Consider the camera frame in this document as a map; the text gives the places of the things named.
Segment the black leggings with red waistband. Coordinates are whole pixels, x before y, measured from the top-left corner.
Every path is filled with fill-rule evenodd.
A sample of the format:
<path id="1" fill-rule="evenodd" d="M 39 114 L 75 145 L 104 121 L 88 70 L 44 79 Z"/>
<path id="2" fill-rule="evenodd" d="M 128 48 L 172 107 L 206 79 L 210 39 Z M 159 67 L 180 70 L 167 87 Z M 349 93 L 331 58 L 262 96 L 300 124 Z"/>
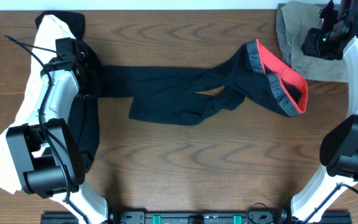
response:
<path id="1" fill-rule="evenodd" d="M 129 118 L 194 126 L 221 110 L 235 110 L 246 98 L 282 116 L 303 114 L 306 80 L 259 40 L 243 44 L 214 68 L 105 65 L 105 98 L 131 97 Z"/>

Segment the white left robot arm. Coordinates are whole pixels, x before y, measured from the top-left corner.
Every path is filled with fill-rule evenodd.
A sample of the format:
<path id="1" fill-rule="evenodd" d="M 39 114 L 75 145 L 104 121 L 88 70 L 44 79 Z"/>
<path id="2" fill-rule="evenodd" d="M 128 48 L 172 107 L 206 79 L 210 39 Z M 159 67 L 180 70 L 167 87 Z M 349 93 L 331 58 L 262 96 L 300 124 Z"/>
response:
<path id="1" fill-rule="evenodd" d="M 68 125 L 72 105 L 86 105 L 98 95 L 86 47 L 70 37 L 55 46 L 55 56 L 40 64 L 40 95 L 30 115 L 8 128 L 7 145 L 25 193 L 61 203 L 78 223 L 108 223 L 108 201 L 86 182 L 79 140 Z"/>

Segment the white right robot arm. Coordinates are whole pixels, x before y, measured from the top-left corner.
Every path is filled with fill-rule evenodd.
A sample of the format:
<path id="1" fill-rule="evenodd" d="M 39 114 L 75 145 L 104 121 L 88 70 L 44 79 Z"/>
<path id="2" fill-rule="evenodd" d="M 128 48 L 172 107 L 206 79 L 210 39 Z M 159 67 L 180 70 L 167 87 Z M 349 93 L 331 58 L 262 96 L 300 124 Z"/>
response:
<path id="1" fill-rule="evenodd" d="M 348 213 L 327 209 L 346 190 L 358 195 L 358 1 L 329 1 L 301 46 L 304 55 L 344 60 L 349 75 L 347 118 L 323 139 L 320 166 L 307 185 L 277 215 L 276 223 L 351 223 Z"/>

